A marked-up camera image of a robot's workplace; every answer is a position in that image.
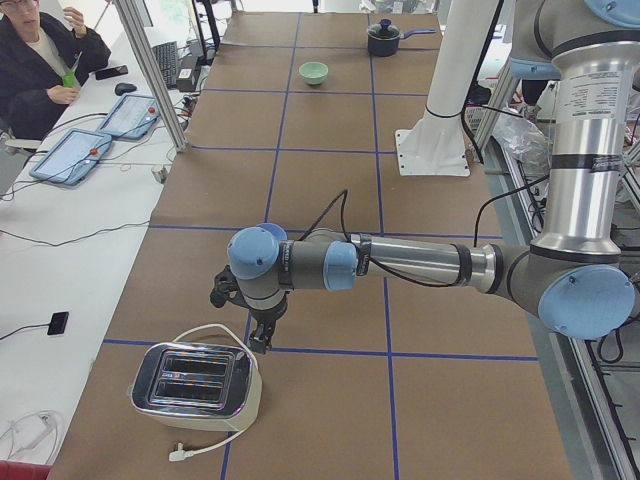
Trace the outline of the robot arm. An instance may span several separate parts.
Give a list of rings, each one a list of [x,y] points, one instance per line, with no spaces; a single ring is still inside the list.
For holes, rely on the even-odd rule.
[[[369,272],[428,287],[471,286],[514,302],[550,330],[591,340],[632,314],[636,289],[610,238],[623,163],[626,102],[639,66],[635,1],[520,1],[511,68],[560,83],[545,220],[528,247],[468,247],[275,224],[236,233],[212,303],[248,309],[252,350],[271,345],[287,295],[348,290]]]

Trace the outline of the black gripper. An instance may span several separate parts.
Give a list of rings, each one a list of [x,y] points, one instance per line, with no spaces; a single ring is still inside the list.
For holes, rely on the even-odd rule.
[[[266,354],[272,347],[276,323],[287,311],[287,295],[280,294],[268,301],[247,297],[245,301],[256,321],[256,327],[249,336],[249,348],[254,353]]]

